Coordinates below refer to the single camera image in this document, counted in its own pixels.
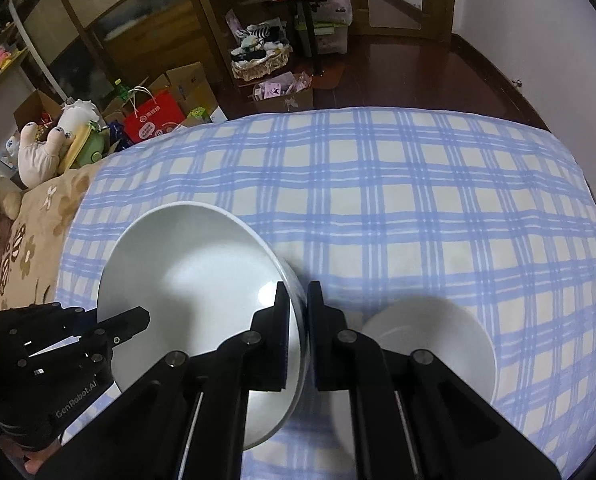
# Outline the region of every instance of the table leg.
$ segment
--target table leg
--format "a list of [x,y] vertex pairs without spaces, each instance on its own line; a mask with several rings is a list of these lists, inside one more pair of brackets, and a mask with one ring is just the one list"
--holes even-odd
[[318,41],[316,40],[316,29],[313,25],[313,15],[311,5],[308,0],[302,0],[302,10],[304,12],[305,24],[307,26],[307,35],[309,37],[309,49],[311,50],[311,61],[313,63],[313,75],[323,75],[322,59],[318,53]]

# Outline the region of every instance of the green bottle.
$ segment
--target green bottle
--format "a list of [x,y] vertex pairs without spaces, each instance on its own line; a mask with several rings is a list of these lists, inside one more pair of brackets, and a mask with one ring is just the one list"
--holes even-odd
[[123,102],[127,102],[129,100],[129,91],[130,88],[123,84],[122,79],[115,80],[115,94],[123,100]]

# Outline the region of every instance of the bed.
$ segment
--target bed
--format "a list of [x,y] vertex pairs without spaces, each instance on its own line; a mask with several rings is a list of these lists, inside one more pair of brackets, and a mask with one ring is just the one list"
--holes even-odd
[[[143,142],[68,182],[59,200],[48,198],[54,181],[25,196],[20,219],[31,204],[62,207],[51,243],[63,249],[37,271],[44,249],[28,228],[13,267],[43,277],[26,296],[7,285],[0,308],[39,293],[94,308],[131,221],[163,203],[207,202],[251,225],[304,285],[320,280],[352,328],[408,294],[467,307],[496,348],[495,408],[565,478],[596,443],[596,206],[571,153],[545,131],[403,108],[264,114]],[[287,424],[245,453],[242,476],[354,478],[327,397],[307,384]]]

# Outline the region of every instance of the screw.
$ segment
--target screw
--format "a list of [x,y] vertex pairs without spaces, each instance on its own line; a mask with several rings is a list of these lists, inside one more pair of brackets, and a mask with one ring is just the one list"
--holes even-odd
[[174,350],[165,355],[165,363],[167,363],[172,368],[184,364],[186,360],[187,356],[184,354],[184,352],[180,352],[178,350]]
[[259,332],[256,332],[255,330],[248,330],[247,332],[244,332],[242,334],[242,341],[244,341],[248,345],[254,345],[262,341],[262,336]]
[[337,338],[341,343],[355,343],[355,340],[358,339],[358,334],[353,330],[341,330],[338,332]]
[[428,350],[416,350],[413,353],[413,358],[416,363],[421,365],[430,365],[433,362],[433,354]]

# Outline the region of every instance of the white bowl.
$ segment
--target white bowl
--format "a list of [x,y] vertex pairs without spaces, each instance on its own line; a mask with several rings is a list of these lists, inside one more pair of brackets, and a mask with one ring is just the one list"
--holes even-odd
[[[490,403],[495,399],[498,366],[493,342],[475,316],[449,300],[411,296],[372,317],[360,332],[392,352],[411,354],[426,348],[480,397]],[[335,434],[354,456],[349,393],[331,392],[330,402]]]
[[244,222],[218,207],[176,202],[152,209],[120,236],[98,293],[98,320],[134,307],[151,322],[113,350],[111,371],[121,390],[172,350],[190,356],[215,350],[251,326],[254,312],[272,306],[283,281],[289,318],[287,385],[251,392],[245,449],[270,438],[293,411],[307,365],[304,292],[291,269]]

